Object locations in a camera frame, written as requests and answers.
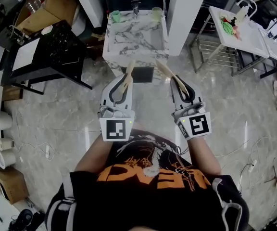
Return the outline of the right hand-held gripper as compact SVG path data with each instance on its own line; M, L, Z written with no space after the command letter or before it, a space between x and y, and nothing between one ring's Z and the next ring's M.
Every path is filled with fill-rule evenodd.
M208 135L212 132L210 113L205 110L205 102L202 102L202 94L199 87L192 81L184 81L188 94L178 85L175 78L171 78L170 87L175 112L172 113L175 124L180 129L186 140ZM184 108L184 103L193 104Z

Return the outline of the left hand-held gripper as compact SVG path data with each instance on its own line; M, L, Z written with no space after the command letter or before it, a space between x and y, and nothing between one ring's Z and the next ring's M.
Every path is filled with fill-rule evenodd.
M119 99L113 94L123 83L125 75L113 79L102 91L99 111L101 134L104 141L128 141L134 125L135 112L132 110L133 78L127 81L125 95L119 92Z

